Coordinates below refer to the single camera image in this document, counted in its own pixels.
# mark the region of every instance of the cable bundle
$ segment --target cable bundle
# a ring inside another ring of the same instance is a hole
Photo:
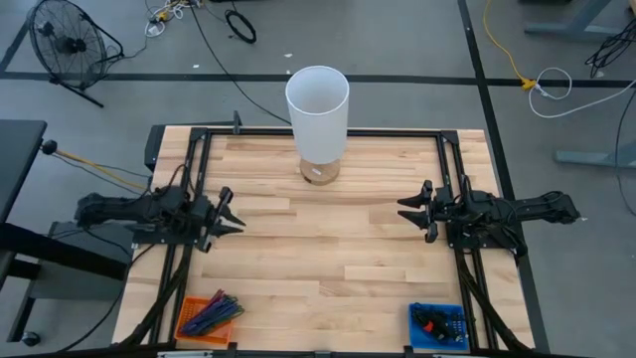
[[[607,38],[600,48],[585,61],[586,65],[592,66],[589,77],[594,79],[598,70],[609,66],[616,61],[636,38],[636,19],[625,26],[619,34]]]
[[[180,332],[189,336],[206,335],[219,325],[242,315],[244,312],[245,310],[240,306],[236,297],[226,295],[219,289],[210,299],[208,305],[186,322]]]

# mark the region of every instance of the lamp base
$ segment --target lamp base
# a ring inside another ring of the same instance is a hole
[[[327,164],[314,164],[300,159],[300,174],[313,185],[327,185],[338,177],[340,173],[340,159]]]

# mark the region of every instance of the white lampshade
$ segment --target white lampshade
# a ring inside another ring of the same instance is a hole
[[[327,164],[347,147],[349,83],[325,66],[300,70],[285,88],[296,149],[302,159]]]

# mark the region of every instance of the yellow cable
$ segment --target yellow cable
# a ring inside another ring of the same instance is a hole
[[[112,172],[110,172],[109,170],[106,170],[106,169],[104,169],[104,168],[100,167],[99,165],[97,165],[97,164],[95,164],[95,163],[93,163],[93,162],[89,161],[89,160],[86,160],[86,159],[80,158],[80,157],[78,157],[78,156],[76,156],[76,155],[73,155],[73,154],[70,154],[70,153],[66,153],[65,151],[62,151],[62,150],[59,150],[59,149],[58,149],[58,150],[56,150],[56,153],[57,153],[57,154],[59,154],[59,155],[62,155],[62,156],[63,156],[63,157],[65,157],[65,158],[68,158],[68,159],[70,159],[70,160],[74,160],[74,161],[76,161],[76,162],[79,162],[79,163],[82,163],[82,164],[89,165],[89,166],[91,166],[91,167],[93,167],[93,168],[95,168],[95,169],[99,170],[100,172],[102,172],[102,173],[106,174],[107,176],[109,176],[109,177],[111,177],[111,178],[113,178],[113,179],[115,179],[115,180],[117,180],[117,181],[119,181],[119,182],[121,182],[121,183],[124,183],[124,184],[126,184],[126,185],[129,185],[129,186],[131,186],[131,187],[133,187],[133,188],[137,188],[137,189],[139,189],[139,190],[146,190],[146,187],[144,187],[143,185],[139,185],[139,184],[136,184],[136,183],[129,182],[129,181],[127,181],[127,180],[125,180],[125,179],[123,179],[123,178],[119,177],[119,176],[118,176],[118,175],[116,175],[116,174],[113,174],[113,173],[112,173]]]
[[[517,66],[515,65],[515,60],[513,59],[513,56],[503,46],[499,45],[497,40],[495,40],[493,35],[490,33],[490,29],[488,29],[488,10],[490,9],[491,2],[492,0],[488,0],[488,2],[486,3],[486,8],[484,9],[484,16],[482,17],[482,22],[484,23],[484,29],[486,29],[486,34],[490,38],[490,41],[492,41],[493,44],[495,44],[495,46],[497,46],[501,51],[503,51],[506,55],[508,55],[508,58],[510,59],[510,64],[513,66],[513,70],[515,70],[515,74],[517,74],[517,77],[519,78],[519,80],[521,80],[522,89],[531,90],[537,84],[537,81],[526,79],[519,73],[519,70],[517,70]]]

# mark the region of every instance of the fan stand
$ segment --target fan stand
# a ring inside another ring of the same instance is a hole
[[[87,21],[90,22],[91,25],[93,25],[97,30],[99,30],[99,32],[101,32],[102,34],[106,35],[110,40],[112,40],[117,47],[119,47],[119,52],[113,56],[107,57],[103,60],[99,60],[97,63],[107,63],[109,61],[112,60],[118,60],[118,59],[122,59],[124,58],[124,54],[123,54],[123,46],[121,45],[121,43],[119,41],[117,41],[117,39],[115,39],[114,37],[112,37],[112,35],[108,34],[104,29],[102,29],[99,25],[95,24],[92,19],[88,16],[88,15],[84,15],[83,18]],[[99,102],[97,99],[91,97],[90,95],[86,94],[83,90],[84,89],[75,89],[67,84],[64,83],[64,81],[60,81],[60,79],[57,76],[51,76],[51,78],[49,79],[49,82],[53,85],[59,85],[62,86],[63,88],[70,90],[71,92],[79,95],[80,97],[88,100],[89,102],[97,105],[100,108],[103,108],[103,104],[101,102]]]

